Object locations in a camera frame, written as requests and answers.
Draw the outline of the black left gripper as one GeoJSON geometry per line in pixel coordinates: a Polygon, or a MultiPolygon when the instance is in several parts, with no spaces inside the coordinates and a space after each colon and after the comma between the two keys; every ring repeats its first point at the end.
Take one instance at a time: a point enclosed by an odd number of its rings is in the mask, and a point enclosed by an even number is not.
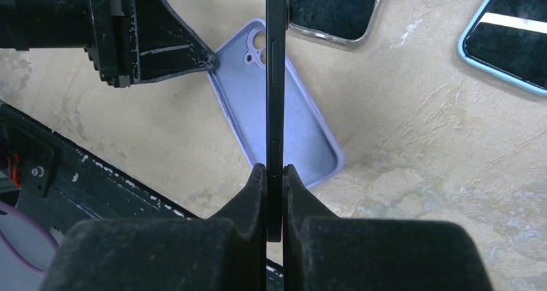
{"type": "Polygon", "coordinates": [[[1,0],[1,48],[82,48],[117,88],[219,67],[166,0],[1,0]]]}

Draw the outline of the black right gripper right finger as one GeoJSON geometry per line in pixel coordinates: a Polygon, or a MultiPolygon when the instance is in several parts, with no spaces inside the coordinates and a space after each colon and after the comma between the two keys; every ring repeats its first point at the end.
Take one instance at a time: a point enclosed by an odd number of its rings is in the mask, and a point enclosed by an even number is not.
{"type": "Polygon", "coordinates": [[[341,218],[283,174],[286,290],[491,290],[475,243],[447,221],[341,218]]]}

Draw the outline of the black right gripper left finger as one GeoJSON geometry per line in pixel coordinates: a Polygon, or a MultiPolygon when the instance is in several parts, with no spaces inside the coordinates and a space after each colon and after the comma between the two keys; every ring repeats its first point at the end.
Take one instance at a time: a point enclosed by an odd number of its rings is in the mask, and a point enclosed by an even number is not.
{"type": "Polygon", "coordinates": [[[266,169],[208,219],[81,221],[41,290],[265,290],[266,169]]]}

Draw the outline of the black phone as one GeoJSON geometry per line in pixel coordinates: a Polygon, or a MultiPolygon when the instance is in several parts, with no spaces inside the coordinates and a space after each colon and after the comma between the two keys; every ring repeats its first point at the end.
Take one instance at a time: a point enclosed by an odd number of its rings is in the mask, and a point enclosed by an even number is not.
{"type": "Polygon", "coordinates": [[[266,0],[267,241],[280,242],[283,227],[283,142],[286,29],[289,0],[266,0]]]}
{"type": "Polygon", "coordinates": [[[382,0],[292,0],[290,28],[340,45],[364,42],[382,0]]]}

